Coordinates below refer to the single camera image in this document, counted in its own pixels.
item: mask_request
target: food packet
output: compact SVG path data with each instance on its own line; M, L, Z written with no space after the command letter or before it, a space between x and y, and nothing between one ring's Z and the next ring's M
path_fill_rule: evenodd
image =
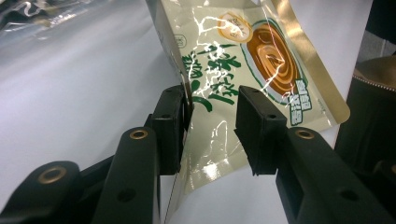
M148 7L192 91L184 193L248 164L233 131L240 85L262 91L289 127L319 132L347 120L347 105L288 1L148 0Z

